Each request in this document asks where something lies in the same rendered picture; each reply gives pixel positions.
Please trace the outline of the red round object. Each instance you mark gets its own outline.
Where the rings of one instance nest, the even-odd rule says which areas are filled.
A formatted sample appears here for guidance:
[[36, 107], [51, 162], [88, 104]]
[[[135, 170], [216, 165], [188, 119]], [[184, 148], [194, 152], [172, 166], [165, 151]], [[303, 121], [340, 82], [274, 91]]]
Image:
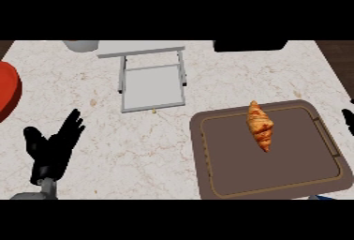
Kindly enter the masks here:
[[8, 117], [22, 96], [22, 82], [14, 67], [0, 61], [0, 123]]

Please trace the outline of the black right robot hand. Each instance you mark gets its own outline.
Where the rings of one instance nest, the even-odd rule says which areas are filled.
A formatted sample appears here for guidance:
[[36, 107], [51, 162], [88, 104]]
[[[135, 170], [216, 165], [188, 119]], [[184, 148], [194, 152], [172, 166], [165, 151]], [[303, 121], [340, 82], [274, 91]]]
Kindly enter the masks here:
[[345, 121], [345, 125], [348, 126], [348, 131], [354, 136], [354, 112], [348, 109], [342, 109], [342, 117]]

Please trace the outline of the golden brown croissant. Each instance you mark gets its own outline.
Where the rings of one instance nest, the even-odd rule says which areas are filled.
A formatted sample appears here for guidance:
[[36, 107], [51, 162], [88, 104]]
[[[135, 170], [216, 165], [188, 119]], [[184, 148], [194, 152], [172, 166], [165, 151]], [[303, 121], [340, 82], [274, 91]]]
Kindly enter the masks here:
[[269, 151], [274, 122], [253, 100], [249, 105], [246, 123], [253, 140], [264, 152]]

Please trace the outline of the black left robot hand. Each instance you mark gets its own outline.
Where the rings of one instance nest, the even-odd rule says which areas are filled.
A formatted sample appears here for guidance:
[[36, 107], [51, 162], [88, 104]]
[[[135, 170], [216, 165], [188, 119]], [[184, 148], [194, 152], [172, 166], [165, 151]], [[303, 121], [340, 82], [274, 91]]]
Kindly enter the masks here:
[[35, 127], [23, 129], [26, 152], [33, 160], [31, 183], [36, 186], [45, 178], [57, 181], [64, 174], [78, 138], [85, 129], [81, 123], [79, 111], [73, 109], [50, 138], [42, 136]]

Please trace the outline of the brown rectangular tray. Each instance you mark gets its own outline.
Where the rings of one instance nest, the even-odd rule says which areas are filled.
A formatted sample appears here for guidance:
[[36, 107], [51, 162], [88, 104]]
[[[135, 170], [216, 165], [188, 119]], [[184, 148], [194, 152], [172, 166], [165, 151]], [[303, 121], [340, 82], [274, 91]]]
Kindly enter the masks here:
[[244, 107], [190, 118], [200, 197], [295, 199], [351, 188], [354, 174], [309, 102], [289, 100], [261, 109], [274, 121], [268, 151], [255, 143]]

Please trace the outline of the black appliance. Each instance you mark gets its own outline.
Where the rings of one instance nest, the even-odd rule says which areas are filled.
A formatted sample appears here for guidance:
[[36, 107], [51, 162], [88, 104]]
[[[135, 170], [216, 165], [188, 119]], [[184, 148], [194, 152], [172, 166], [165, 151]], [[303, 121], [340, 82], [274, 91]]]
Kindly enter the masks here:
[[284, 47], [286, 43], [287, 43], [286, 40], [271, 40], [271, 41], [215, 40], [212, 42], [212, 47], [218, 53], [275, 51]]

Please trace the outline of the grey round container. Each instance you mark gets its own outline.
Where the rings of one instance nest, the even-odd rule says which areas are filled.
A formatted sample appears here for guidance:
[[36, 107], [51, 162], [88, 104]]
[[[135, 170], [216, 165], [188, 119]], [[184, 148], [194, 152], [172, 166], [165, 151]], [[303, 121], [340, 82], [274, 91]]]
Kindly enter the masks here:
[[98, 48], [97, 40], [64, 40], [63, 44], [75, 53], [88, 53]]

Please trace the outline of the grey tiered metal shelf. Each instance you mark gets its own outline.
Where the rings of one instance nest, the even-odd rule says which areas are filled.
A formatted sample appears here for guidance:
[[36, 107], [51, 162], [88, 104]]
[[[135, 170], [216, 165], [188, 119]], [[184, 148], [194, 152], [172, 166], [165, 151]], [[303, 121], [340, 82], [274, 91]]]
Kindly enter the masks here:
[[[121, 59], [118, 92], [121, 94], [122, 113], [185, 105], [184, 49], [184, 43], [171, 40], [101, 40], [98, 42], [97, 57], [119, 57]], [[177, 54], [178, 62], [175, 64], [126, 67], [128, 56], [169, 52]]]

